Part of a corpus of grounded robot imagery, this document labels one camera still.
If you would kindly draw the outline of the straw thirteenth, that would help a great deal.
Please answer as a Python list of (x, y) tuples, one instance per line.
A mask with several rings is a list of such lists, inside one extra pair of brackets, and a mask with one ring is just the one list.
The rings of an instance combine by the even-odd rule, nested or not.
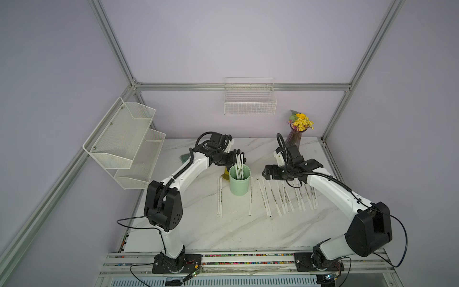
[(223, 179), (220, 176), (219, 177), (219, 216), (222, 217), (222, 186), (223, 184)]

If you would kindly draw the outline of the straw eleventh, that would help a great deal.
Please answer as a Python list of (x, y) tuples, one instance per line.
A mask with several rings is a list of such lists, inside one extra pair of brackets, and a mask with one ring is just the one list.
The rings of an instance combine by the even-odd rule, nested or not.
[(312, 198), (312, 205), (313, 205), (313, 209), (317, 209), (318, 208), (318, 200), (317, 200), (317, 193), (316, 193), (316, 190), (314, 187), (311, 187), (311, 198)]

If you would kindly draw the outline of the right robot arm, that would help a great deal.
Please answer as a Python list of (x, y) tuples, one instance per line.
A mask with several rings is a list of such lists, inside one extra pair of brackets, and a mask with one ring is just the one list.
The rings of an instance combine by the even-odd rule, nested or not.
[(313, 247), (311, 260), (318, 270), (327, 269), (334, 261), (358, 255), (368, 257), (392, 241), (392, 220), (383, 202), (372, 202), (333, 177), (319, 161), (306, 160), (296, 145), (287, 145), (281, 134), (276, 135), (277, 163), (266, 165), (262, 172), (266, 181), (282, 181), (300, 190), (309, 186), (330, 200), (349, 220), (347, 231), (334, 239), (326, 239)]

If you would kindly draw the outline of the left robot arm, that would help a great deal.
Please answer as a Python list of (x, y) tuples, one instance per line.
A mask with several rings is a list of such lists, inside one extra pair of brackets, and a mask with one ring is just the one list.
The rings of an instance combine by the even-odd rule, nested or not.
[(180, 272), (186, 262), (185, 246), (180, 240), (178, 225), (184, 214), (181, 193), (211, 165), (230, 168), (235, 164), (235, 151), (231, 135), (204, 132), (189, 149), (189, 159), (175, 173), (147, 186), (143, 215), (158, 231), (163, 250), (155, 256), (153, 272), (160, 269), (171, 273)]

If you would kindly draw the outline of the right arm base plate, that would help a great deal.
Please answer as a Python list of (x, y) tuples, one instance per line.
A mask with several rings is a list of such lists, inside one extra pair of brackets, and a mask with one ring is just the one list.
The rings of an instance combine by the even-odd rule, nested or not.
[(294, 262), (298, 272), (344, 271), (339, 259), (331, 261), (316, 252), (295, 252)]

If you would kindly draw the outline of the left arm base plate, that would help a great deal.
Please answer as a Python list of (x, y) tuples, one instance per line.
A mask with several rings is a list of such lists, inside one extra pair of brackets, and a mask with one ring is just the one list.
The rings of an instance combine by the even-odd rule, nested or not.
[(153, 274), (191, 273), (202, 265), (202, 254), (182, 254), (172, 259), (160, 253), (154, 257)]

